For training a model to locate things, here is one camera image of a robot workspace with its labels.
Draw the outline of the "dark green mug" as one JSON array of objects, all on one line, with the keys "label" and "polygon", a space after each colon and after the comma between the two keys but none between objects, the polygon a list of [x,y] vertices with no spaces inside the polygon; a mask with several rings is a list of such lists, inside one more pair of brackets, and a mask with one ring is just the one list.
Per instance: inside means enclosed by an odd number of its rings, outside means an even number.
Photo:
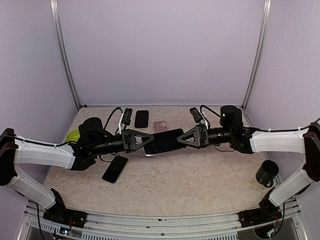
[{"label": "dark green mug", "polygon": [[279,174],[278,165],[272,160],[265,160],[256,172],[257,182],[266,188],[271,188],[274,184],[274,178]]}]

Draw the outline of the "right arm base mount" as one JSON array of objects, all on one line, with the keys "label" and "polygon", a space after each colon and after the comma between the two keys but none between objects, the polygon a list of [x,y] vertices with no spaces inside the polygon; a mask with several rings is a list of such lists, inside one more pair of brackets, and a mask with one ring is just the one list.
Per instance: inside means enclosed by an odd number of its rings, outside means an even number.
[{"label": "right arm base mount", "polygon": [[242,228],[272,222],[283,217],[280,207],[273,205],[269,200],[270,193],[271,191],[262,198],[258,208],[247,209],[238,213]]}]

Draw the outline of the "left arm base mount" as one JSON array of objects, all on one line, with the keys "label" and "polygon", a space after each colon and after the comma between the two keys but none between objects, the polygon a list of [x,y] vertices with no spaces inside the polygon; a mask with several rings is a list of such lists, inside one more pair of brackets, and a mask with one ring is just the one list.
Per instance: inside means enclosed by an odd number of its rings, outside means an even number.
[{"label": "left arm base mount", "polygon": [[51,188],[51,191],[54,195],[54,205],[45,210],[43,218],[55,223],[83,229],[88,214],[84,211],[66,208],[59,192],[53,188]]}]

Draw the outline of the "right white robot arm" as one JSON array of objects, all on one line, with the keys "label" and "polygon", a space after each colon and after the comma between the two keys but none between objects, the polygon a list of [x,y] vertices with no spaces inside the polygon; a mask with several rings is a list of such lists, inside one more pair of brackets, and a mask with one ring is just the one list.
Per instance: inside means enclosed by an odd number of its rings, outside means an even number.
[{"label": "right white robot arm", "polygon": [[177,141],[189,147],[200,149],[209,145],[228,143],[242,154],[260,152],[289,152],[305,156],[304,165],[287,180],[275,187],[266,203],[256,210],[256,218],[266,222],[286,200],[301,192],[307,186],[320,180],[320,125],[312,122],[305,127],[283,130],[262,130],[245,127],[242,111],[234,105],[220,108],[220,127],[210,128],[204,115],[195,107],[190,110],[195,122],[194,128],[177,137]]}]

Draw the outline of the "aluminium frame post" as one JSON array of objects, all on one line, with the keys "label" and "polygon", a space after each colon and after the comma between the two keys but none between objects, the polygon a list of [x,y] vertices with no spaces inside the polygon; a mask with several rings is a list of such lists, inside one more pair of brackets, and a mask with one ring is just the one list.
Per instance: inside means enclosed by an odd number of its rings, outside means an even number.
[{"label": "aluminium frame post", "polygon": [[68,59],[68,54],[66,50],[66,45],[65,45],[64,36],[63,36],[63,29],[62,29],[62,24],[60,19],[60,13],[59,13],[59,3],[57,0],[50,0],[49,2],[50,2],[51,14],[53,18],[53,24],[54,24],[54,28],[57,36],[58,48],[59,48],[67,84],[71,93],[71,97],[72,97],[75,109],[79,111],[81,109],[81,102],[80,102],[78,91],[73,79],[73,75],[72,75],[72,71],[71,71],[71,67]]},{"label": "aluminium frame post", "polygon": [[252,96],[252,93],[254,90],[256,80],[257,80],[259,66],[261,63],[264,45],[265,45],[266,36],[267,36],[271,5],[272,5],[271,0],[265,0],[263,2],[263,11],[262,11],[261,25],[260,25],[259,35],[258,35],[256,51],[255,51],[255,55],[254,55],[252,69],[251,69],[250,76],[249,76],[249,82],[248,82],[247,89],[246,89],[246,92],[244,95],[244,99],[243,99],[243,102],[241,105],[243,111],[246,111],[248,109],[249,102],[250,102],[250,99],[251,99],[251,96]]}]

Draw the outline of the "front aluminium rail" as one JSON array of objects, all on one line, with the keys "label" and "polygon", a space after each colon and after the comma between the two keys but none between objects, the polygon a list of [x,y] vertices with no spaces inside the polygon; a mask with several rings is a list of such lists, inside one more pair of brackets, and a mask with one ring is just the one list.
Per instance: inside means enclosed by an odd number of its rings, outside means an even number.
[{"label": "front aluminium rail", "polygon": [[[236,240],[242,231],[270,225],[265,222],[259,225],[243,227],[237,212],[225,212],[190,216],[132,216],[121,214],[104,214],[89,212],[83,228],[71,227],[69,234],[60,233],[65,224],[55,223],[42,218],[44,211],[40,208],[40,224],[44,232],[73,240]],[[285,204],[284,219],[280,232],[275,237],[284,236],[286,240],[310,240],[306,224],[295,199]],[[22,228],[17,239],[26,239],[31,227],[37,228],[37,209],[29,202],[22,217]]]}]

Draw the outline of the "pink phone case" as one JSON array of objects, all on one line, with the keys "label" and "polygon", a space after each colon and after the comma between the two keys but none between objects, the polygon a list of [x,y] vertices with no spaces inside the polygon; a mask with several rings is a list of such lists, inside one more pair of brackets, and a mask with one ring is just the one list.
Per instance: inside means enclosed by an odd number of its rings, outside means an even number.
[{"label": "pink phone case", "polygon": [[155,134],[168,131],[168,124],[165,120],[155,121],[153,123],[153,130]]}]

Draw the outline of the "green bowl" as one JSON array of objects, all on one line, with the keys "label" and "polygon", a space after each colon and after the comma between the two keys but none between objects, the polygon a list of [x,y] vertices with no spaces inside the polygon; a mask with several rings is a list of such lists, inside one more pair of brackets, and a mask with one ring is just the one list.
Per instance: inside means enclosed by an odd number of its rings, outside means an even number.
[{"label": "green bowl", "polygon": [[65,138],[65,142],[77,142],[80,138],[80,132],[78,129],[74,129],[72,131],[70,131],[66,138]]}]

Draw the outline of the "left aluminium frame post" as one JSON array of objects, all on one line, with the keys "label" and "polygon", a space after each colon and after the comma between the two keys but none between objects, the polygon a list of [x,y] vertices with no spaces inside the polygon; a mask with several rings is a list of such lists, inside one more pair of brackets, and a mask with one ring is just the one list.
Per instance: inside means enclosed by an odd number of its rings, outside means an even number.
[{"label": "left aluminium frame post", "polygon": [[81,109],[81,102],[80,102],[78,91],[73,79],[73,75],[72,75],[72,71],[71,71],[71,67],[68,59],[68,54],[66,50],[66,45],[65,45],[64,36],[63,36],[63,29],[62,29],[62,24],[60,19],[60,13],[59,13],[59,3],[57,0],[50,0],[49,2],[50,2],[51,14],[53,18],[53,24],[54,24],[54,28],[57,36],[58,48],[59,48],[67,84],[71,93],[71,97],[72,97],[75,109],[79,111]]}]

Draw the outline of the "black phone case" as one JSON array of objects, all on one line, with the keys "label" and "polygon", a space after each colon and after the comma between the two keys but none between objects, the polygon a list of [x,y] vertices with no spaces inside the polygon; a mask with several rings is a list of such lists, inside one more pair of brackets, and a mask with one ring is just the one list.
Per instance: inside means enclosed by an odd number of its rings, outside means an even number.
[{"label": "black phone case", "polygon": [[149,111],[137,110],[135,113],[134,127],[137,129],[147,128],[149,125]]}]

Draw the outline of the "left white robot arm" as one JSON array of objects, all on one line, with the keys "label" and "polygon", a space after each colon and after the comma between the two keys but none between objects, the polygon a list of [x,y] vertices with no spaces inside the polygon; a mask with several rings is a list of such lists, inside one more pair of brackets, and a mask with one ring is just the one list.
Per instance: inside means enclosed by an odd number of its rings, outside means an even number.
[{"label": "left white robot arm", "polygon": [[37,142],[15,134],[7,128],[0,136],[0,185],[8,187],[41,205],[63,223],[70,218],[61,195],[26,174],[20,164],[60,167],[84,171],[95,164],[98,156],[135,152],[150,143],[154,136],[136,130],[124,129],[113,135],[104,129],[98,117],[86,119],[78,127],[78,140],[54,144]]}]

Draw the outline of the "purple phone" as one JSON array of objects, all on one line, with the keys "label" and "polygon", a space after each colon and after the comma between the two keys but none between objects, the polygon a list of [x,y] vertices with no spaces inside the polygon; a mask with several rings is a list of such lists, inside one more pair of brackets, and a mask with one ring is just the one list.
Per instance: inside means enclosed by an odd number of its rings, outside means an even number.
[{"label": "purple phone", "polygon": [[143,152],[147,157],[184,149],[187,146],[177,141],[177,138],[184,134],[183,129],[173,129],[154,133],[154,139],[143,146]]}]

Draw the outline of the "right aluminium frame post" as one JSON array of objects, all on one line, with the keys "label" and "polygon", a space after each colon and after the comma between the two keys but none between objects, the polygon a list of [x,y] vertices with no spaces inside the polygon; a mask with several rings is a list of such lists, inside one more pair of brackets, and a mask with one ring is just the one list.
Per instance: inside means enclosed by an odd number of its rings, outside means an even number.
[{"label": "right aluminium frame post", "polygon": [[252,96],[252,93],[254,90],[256,80],[257,80],[259,66],[261,63],[264,45],[265,45],[266,36],[267,36],[271,5],[272,5],[271,0],[265,0],[263,2],[263,11],[262,11],[261,25],[260,25],[259,35],[258,35],[256,51],[255,51],[255,55],[254,55],[252,69],[251,69],[250,76],[249,76],[249,82],[248,82],[247,89],[246,89],[246,92],[244,95],[244,99],[243,99],[243,102],[241,105],[243,111],[246,111],[248,109],[249,102],[250,102],[250,99],[251,99],[251,96]]}]

